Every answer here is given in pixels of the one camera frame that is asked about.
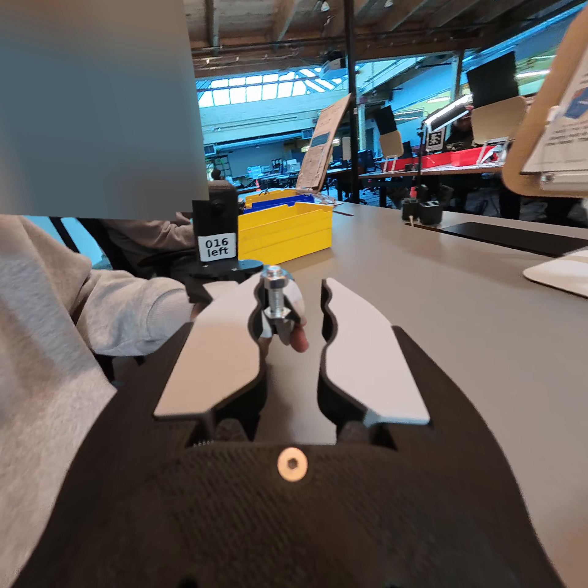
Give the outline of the large rounded wooden board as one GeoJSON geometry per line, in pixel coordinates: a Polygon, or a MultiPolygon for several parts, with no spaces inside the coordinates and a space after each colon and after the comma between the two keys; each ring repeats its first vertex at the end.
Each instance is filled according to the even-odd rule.
{"type": "Polygon", "coordinates": [[[482,145],[494,139],[514,139],[527,110],[523,96],[515,96],[471,111],[473,142],[482,145]]]}

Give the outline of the grey desk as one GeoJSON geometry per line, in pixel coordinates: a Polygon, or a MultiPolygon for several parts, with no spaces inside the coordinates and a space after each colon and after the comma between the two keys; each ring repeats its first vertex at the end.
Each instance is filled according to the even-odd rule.
{"type": "Polygon", "coordinates": [[[404,329],[468,396],[563,581],[587,587],[587,300],[523,277],[544,257],[412,228],[397,210],[340,210],[330,249],[284,264],[303,292],[310,349],[271,344],[256,440],[334,442],[316,404],[320,283],[332,277],[404,329]]]}

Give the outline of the yellow plastic bin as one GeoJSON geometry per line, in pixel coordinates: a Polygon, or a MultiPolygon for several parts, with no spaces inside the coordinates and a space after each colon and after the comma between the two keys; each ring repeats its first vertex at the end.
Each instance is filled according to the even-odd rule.
{"type": "Polygon", "coordinates": [[[245,207],[250,209],[255,203],[268,202],[276,199],[290,198],[298,195],[296,189],[268,189],[245,195],[245,207]]]}
{"type": "Polygon", "coordinates": [[[333,212],[332,205],[296,202],[241,215],[238,257],[280,265],[328,249],[333,212]]]}

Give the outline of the person's left forearm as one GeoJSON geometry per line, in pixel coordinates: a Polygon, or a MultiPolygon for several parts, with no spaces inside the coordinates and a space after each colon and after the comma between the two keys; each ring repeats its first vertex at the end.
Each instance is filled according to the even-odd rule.
{"type": "Polygon", "coordinates": [[[185,286],[171,278],[92,270],[70,315],[95,354],[130,357],[156,351],[196,313],[185,286]]]}

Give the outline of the metal bolt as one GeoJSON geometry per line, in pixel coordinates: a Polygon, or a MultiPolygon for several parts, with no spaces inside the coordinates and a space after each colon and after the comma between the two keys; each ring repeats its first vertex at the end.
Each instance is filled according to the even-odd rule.
{"type": "Polygon", "coordinates": [[[282,286],[283,284],[280,282],[267,283],[263,279],[262,281],[267,298],[267,306],[264,310],[265,316],[269,320],[285,320],[290,314],[290,309],[285,304],[284,294],[285,287],[289,282],[283,288],[277,288],[276,286],[282,286]]]}

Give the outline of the black office chair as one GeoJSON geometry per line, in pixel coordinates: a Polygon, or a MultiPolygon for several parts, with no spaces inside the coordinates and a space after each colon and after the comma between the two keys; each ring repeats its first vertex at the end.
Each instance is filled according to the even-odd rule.
{"type": "Polygon", "coordinates": [[[111,237],[104,221],[90,218],[77,218],[90,234],[114,270],[124,270],[136,277],[146,275],[171,277],[174,262],[194,256],[194,248],[172,252],[158,252],[142,255],[141,259],[131,260],[130,252],[119,246],[111,237]]]}

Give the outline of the person's left hand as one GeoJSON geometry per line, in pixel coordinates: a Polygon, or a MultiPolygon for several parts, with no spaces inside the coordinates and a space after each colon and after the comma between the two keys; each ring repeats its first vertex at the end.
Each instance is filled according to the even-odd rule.
{"type": "MultiPolygon", "coordinates": [[[[193,305],[189,320],[193,322],[205,307],[206,305],[202,303],[196,303],[193,305]]],[[[290,332],[289,345],[294,351],[298,353],[304,353],[307,349],[309,349],[309,342],[305,334],[306,322],[306,317],[302,315],[300,317],[300,322],[295,323],[292,331],[290,332]]],[[[272,342],[273,334],[270,333],[270,324],[266,317],[262,318],[262,325],[263,332],[262,336],[258,339],[258,345],[260,347],[262,356],[266,358],[270,344],[272,342]]]]}

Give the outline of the black lamp pole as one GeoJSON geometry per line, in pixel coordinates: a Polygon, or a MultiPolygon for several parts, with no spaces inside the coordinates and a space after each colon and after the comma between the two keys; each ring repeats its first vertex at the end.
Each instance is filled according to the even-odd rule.
{"type": "Polygon", "coordinates": [[[419,148],[417,150],[417,165],[416,165],[416,177],[415,177],[415,198],[417,200],[417,202],[422,202],[423,201],[423,196],[426,196],[427,194],[427,187],[425,187],[423,189],[423,184],[422,184],[422,160],[423,160],[423,153],[425,151],[424,148],[424,140],[426,138],[426,129],[424,126],[424,123],[421,123],[421,126],[419,128],[419,131],[417,132],[419,139],[420,139],[420,143],[419,143],[419,148]]]}

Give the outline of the person's grey hoodie torso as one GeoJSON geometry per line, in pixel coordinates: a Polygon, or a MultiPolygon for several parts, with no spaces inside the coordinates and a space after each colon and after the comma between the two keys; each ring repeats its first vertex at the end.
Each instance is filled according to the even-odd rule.
{"type": "Polygon", "coordinates": [[[1,215],[1,587],[25,566],[114,394],[72,319],[90,278],[89,260],[1,215]]]}

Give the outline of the long wooden table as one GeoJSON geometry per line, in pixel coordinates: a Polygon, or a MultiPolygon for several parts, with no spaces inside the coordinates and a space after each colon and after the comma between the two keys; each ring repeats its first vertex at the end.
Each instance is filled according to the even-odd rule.
{"type": "Polygon", "coordinates": [[[376,179],[388,179],[388,178],[400,178],[404,176],[439,176],[439,175],[471,175],[471,174],[482,174],[482,173],[499,173],[503,168],[503,164],[500,162],[490,162],[480,165],[471,166],[452,166],[443,165],[435,166],[432,168],[425,168],[421,172],[417,170],[394,170],[380,173],[364,173],[359,175],[359,179],[365,180],[376,180],[376,179]]]}

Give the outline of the wooden document board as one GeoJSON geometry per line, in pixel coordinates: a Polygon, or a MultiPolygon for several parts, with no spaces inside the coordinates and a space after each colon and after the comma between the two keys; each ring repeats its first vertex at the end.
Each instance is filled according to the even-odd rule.
{"type": "Polygon", "coordinates": [[[504,183],[511,191],[519,195],[537,198],[583,198],[576,192],[564,192],[562,196],[549,196],[539,186],[542,172],[524,173],[522,169],[545,129],[550,111],[560,103],[577,69],[578,62],[582,60],[584,54],[587,54],[587,7],[584,7],[570,24],[552,62],[550,72],[534,97],[506,157],[502,169],[504,183]]]}

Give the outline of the black steel column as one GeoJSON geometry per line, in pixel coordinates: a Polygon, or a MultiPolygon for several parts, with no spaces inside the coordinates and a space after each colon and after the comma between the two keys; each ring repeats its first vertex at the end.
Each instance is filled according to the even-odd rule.
{"type": "Polygon", "coordinates": [[[357,90],[356,90],[356,35],[355,7],[353,1],[343,1],[345,49],[348,64],[349,88],[349,125],[350,125],[350,182],[351,193],[349,202],[360,203],[359,185],[359,137],[357,126],[357,90]]]}

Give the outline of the printed instruction sheet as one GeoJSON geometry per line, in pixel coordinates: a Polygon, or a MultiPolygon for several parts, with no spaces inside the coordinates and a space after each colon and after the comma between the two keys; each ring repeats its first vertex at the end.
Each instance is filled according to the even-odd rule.
{"type": "Polygon", "coordinates": [[[548,122],[524,173],[582,172],[587,170],[587,54],[577,69],[548,122]]]}

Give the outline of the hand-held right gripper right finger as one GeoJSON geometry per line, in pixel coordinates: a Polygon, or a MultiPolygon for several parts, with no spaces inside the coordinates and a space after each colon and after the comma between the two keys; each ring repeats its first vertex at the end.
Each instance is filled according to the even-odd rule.
{"type": "Polygon", "coordinates": [[[335,427],[427,425],[430,414],[390,321],[334,278],[322,280],[318,406],[335,427]]]}

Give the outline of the brown document board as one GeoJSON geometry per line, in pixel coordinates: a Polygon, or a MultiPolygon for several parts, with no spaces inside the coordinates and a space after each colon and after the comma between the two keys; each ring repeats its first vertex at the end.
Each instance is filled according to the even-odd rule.
{"type": "Polygon", "coordinates": [[[323,186],[333,151],[333,141],[343,116],[349,109],[352,95],[348,93],[329,107],[321,110],[311,143],[302,161],[296,191],[317,194],[323,186]]]}

